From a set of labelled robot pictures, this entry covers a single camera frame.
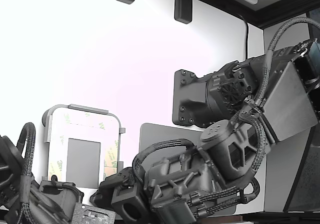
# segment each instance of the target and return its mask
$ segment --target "black braided cable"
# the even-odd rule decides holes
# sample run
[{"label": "black braided cable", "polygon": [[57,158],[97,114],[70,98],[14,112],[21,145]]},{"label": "black braided cable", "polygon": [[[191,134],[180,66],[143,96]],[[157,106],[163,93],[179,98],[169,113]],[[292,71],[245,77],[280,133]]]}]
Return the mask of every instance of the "black braided cable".
[{"label": "black braided cable", "polygon": [[[19,137],[20,143],[26,143],[26,151],[24,156],[24,166],[22,170],[21,177],[23,176],[32,176],[32,163],[34,159],[34,151],[35,151],[35,143],[36,143],[36,128],[33,123],[26,123],[21,131],[20,137]],[[21,183],[20,188],[24,188],[26,184]],[[23,217],[25,220],[30,224],[37,224],[34,219],[32,218],[31,211],[30,211],[30,203],[29,202],[21,202],[21,209],[17,224],[20,224],[23,220]]]},{"label": "black braided cable", "polygon": [[201,202],[205,202],[208,200],[214,200],[214,199],[218,199],[218,198],[224,198],[224,197],[228,197],[231,196],[233,194],[236,194],[239,192],[239,188],[237,187],[231,187],[225,190],[222,190],[220,192],[216,192],[216,193],[209,193],[206,195],[201,196],[199,199]]},{"label": "black braided cable", "polygon": [[253,163],[251,165],[251,168],[254,171],[257,171],[264,159],[265,147],[267,144],[267,136],[264,127],[258,120],[258,118],[244,112],[241,112],[239,114],[239,120],[243,121],[244,123],[251,124],[254,127],[255,132],[257,133],[258,148]]},{"label": "black braided cable", "polygon": [[140,153],[138,153],[132,162],[132,173],[130,175],[130,180],[132,180],[132,178],[137,178],[137,180],[142,185],[144,185],[144,181],[139,176],[137,169],[141,166],[142,162],[146,159],[146,157],[151,153],[155,152],[156,150],[163,149],[163,148],[170,148],[170,147],[178,147],[178,146],[185,146],[186,148],[192,148],[194,147],[194,144],[187,139],[175,139],[175,140],[154,143],[151,146],[144,149],[143,151],[141,151]]},{"label": "black braided cable", "polygon": [[267,49],[266,52],[266,56],[264,58],[264,64],[263,64],[263,80],[262,80],[262,84],[254,98],[255,103],[257,105],[260,105],[264,95],[266,93],[267,90],[267,86],[268,86],[268,81],[269,81],[269,74],[270,74],[270,68],[271,68],[271,62],[272,62],[272,57],[274,54],[274,50],[275,47],[277,46],[277,43],[279,41],[279,39],[281,38],[281,36],[283,35],[283,33],[290,28],[291,26],[293,26],[294,24],[297,23],[308,23],[311,24],[313,26],[315,26],[316,28],[318,28],[320,30],[320,23],[316,22],[315,20],[311,19],[311,18],[307,18],[307,17],[296,17],[296,18],[292,18],[289,19],[287,22],[285,22],[279,29],[278,31],[275,33],[273,39],[270,42],[270,45]]}]

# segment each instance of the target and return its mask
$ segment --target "electronic component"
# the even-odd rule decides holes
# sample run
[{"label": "electronic component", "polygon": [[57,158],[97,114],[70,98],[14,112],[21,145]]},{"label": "electronic component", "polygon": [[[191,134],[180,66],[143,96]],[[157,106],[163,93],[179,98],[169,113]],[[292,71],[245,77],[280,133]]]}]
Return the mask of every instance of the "electronic component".
[{"label": "electronic component", "polygon": [[76,203],[71,224],[114,224],[116,213]]}]

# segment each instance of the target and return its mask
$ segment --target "white wall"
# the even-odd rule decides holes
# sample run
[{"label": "white wall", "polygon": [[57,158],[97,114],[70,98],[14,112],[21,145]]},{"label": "white wall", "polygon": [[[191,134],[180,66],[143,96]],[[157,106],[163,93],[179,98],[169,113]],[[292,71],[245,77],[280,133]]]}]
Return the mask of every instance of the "white wall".
[{"label": "white wall", "polygon": [[[298,17],[306,17],[307,15],[304,13]],[[264,47],[265,50],[268,49],[268,46],[274,37],[277,30],[284,24],[285,22],[281,22],[278,24],[275,24],[269,28],[266,28],[263,30],[263,37],[264,37]],[[281,36],[281,39],[279,40],[278,44],[276,45],[276,50],[295,46],[300,42],[303,42],[307,39],[310,39],[310,33],[308,24],[306,23],[298,23],[290,27],[284,34]]]},{"label": "white wall", "polygon": [[[185,25],[173,9],[174,0],[0,0],[0,134],[16,142],[24,123],[36,125],[38,181],[47,173],[41,118],[50,107],[116,114],[126,127],[120,159],[129,166],[142,123],[173,126],[175,71],[202,76],[244,59],[241,20],[194,0]],[[249,56],[263,54],[263,31],[249,32]]]}]

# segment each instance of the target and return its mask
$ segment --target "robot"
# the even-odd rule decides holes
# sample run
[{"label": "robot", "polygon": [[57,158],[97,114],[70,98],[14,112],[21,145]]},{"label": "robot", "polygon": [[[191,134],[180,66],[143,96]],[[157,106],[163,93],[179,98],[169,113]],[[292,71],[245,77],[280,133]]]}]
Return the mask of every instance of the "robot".
[{"label": "robot", "polygon": [[[201,78],[187,70],[177,71],[172,121],[204,128],[199,143],[177,139],[151,145],[136,155],[132,167],[107,177],[91,196],[91,203],[116,212],[127,224],[191,224],[254,200],[260,192],[255,174],[264,156],[277,143],[319,123],[318,40],[275,51],[281,35],[301,22],[320,28],[312,19],[293,18],[278,30],[265,55],[228,63]],[[6,168],[0,165],[0,172],[6,170],[9,178],[0,178],[0,191],[6,197],[0,205],[14,210],[8,218],[11,223],[78,223],[73,220],[75,212],[67,215],[58,208],[33,179],[34,133],[32,124],[27,124],[16,147],[8,144],[6,137],[1,138],[0,163]],[[25,140],[23,160],[20,153]],[[149,170],[143,169],[142,163],[150,153],[175,146],[186,150],[163,158]],[[6,159],[5,153],[11,153],[16,163]],[[73,192],[75,200],[64,206],[81,203],[83,195],[74,184],[53,178],[48,185]],[[250,194],[244,192],[248,185],[253,187]],[[54,216],[55,222],[41,219],[45,214]]]}]

